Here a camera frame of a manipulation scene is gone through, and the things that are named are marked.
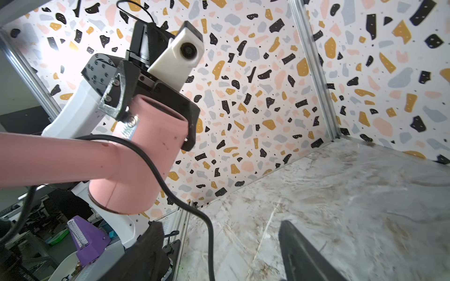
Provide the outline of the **purple object outside cell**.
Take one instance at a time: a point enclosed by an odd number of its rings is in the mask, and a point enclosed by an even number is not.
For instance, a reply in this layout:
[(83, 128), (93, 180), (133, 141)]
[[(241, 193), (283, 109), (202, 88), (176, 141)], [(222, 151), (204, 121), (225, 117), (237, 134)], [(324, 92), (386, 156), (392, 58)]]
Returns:
[(76, 215), (67, 222), (70, 235), (76, 246), (76, 256), (82, 267), (99, 258), (111, 239), (103, 230)]

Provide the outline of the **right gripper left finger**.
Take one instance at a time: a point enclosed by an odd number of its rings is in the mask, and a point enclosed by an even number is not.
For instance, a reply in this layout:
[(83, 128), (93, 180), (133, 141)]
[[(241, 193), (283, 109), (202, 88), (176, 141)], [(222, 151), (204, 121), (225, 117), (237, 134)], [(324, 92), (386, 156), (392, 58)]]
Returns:
[(135, 244), (101, 278), (101, 281), (161, 281), (170, 268), (163, 251), (164, 229), (152, 222)]

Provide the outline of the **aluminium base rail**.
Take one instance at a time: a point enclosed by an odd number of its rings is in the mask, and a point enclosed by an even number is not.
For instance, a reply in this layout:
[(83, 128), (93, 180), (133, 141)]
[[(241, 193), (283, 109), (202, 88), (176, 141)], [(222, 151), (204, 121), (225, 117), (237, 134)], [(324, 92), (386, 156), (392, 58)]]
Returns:
[(163, 226), (164, 242), (162, 250), (169, 260), (169, 267), (164, 277), (161, 278), (162, 281), (176, 281), (178, 278), (178, 268), (184, 250), (190, 217), (189, 212), (178, 207), (175, 211), (156, 220), (156, 222), (161, 222)]

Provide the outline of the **pink hair dryer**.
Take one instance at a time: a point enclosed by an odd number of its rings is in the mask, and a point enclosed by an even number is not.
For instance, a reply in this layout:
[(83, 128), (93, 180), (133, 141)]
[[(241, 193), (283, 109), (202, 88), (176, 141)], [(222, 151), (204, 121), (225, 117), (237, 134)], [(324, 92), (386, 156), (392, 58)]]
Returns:
[(136, 152), (138, 146), (166, 178), (188, 135), (188, 121), (149, 97), (131, 102), (132, 118), (118, 123), (118, 142), (1, 134), (1, 187), (89, 182), (89, 196), (99, 207), (117, 214), (150, 209), (162, 183)]

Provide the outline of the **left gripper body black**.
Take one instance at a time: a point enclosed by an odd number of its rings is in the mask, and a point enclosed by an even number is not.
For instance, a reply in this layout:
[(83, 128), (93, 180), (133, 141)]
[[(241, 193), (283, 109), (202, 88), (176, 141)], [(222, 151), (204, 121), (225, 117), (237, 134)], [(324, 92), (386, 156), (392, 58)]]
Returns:
[(94, 96), (96, 98), (101, 100), (108, 83), (122, 60), (125, 59), (96, 53), (95, 55), (92, 55), (91, 59), (87, 62), (82, 70), (82, 76), (94, 90)]

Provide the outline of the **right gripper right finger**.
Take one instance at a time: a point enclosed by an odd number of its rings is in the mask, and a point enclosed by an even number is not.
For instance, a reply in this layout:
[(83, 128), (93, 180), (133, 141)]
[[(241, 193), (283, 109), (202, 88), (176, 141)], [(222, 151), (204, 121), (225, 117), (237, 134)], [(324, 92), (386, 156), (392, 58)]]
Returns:
[(346, 280), (290, 221), (281, 222), (278, 238), (286, 280)]

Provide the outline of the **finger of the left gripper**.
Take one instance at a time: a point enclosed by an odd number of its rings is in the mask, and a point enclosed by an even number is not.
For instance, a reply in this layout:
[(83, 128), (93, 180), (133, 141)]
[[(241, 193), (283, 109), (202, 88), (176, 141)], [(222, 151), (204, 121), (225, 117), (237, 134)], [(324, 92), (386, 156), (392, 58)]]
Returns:
[(122, 60), (108, 83), (98, 108), (114, 118), (123, 121), (128, 116), (127, 108), (135, 96), (140, 69), (133, 63)]
[(170, 109), (182, 115), (188, 122), (188, 133), (182, 150), (191, 151), (196, 143), (196, 124), (200, 114), (200, 108), (189, 98), (175, 91), (169, 85), (157, 80), (154, 83), (146, 83), (139, 80), (137, 84), (137, 93), (154, 99), (155, 101), (166, 105)]

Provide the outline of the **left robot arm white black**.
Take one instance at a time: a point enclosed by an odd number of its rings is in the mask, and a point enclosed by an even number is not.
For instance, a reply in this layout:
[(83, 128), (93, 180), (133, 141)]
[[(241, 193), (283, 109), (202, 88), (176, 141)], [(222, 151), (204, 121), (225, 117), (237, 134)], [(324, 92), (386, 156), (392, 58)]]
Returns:
[(79, 92), (44, 135), (116, 147), (118, 171), (90, 183), (96, 206), (134, 214), (163, 191), (181, 209), (206, 218), (165, 183), (178, 152), (195, 145), (200, 110), (180, 89), (200, 56), (194, 47), (167, 49), (153, 61), (98, 53), (83, 68)]

